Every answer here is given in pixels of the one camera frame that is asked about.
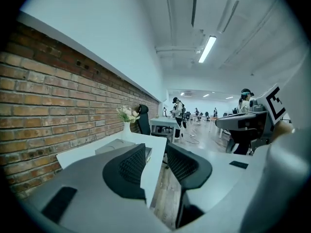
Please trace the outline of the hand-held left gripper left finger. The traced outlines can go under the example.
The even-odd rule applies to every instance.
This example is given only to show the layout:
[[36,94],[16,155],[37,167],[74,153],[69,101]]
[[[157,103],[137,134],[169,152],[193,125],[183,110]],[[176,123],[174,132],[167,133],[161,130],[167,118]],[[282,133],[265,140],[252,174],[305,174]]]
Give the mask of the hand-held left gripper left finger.
[[23,208],[45,232],[166,232],[140,186],[145,165],[144,144],[79,160],[36,189]]

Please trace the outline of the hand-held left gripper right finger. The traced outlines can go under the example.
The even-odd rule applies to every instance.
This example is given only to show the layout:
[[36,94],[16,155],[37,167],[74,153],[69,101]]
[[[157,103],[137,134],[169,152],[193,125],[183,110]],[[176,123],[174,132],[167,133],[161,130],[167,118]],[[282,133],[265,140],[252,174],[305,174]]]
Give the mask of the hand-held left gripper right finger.
[[167,145],[181,185],[177,230],[241,230],[265,166],[267,148],[253,156]]

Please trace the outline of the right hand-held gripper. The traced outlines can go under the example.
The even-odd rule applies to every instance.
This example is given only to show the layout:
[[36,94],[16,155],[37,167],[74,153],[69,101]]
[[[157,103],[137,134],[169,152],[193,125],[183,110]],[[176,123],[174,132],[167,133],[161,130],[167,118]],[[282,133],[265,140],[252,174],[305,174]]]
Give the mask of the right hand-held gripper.
[[280,100],[280,88],[275,84],[265,93],[250,101],[247,114],[235,114],[219,118],[215,125],[230,133],[226,153],[234,153],[235,147],[247,154],[268,145],[279,136],[292,132],[291,121],[284,121],[287,114]]

